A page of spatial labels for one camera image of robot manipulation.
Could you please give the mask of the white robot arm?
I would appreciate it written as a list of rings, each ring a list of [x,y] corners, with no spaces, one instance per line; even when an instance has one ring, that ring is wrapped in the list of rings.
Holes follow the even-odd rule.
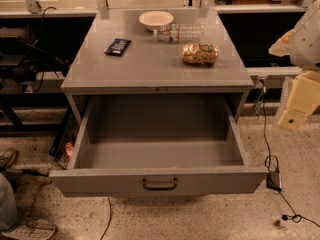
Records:
[[[320,1],[315,1],[295,27],[269,49],[271,55],[288,55],[301,72],[286,77],[282,86],[276,125],[286,131],[300,128],[320,106]]]

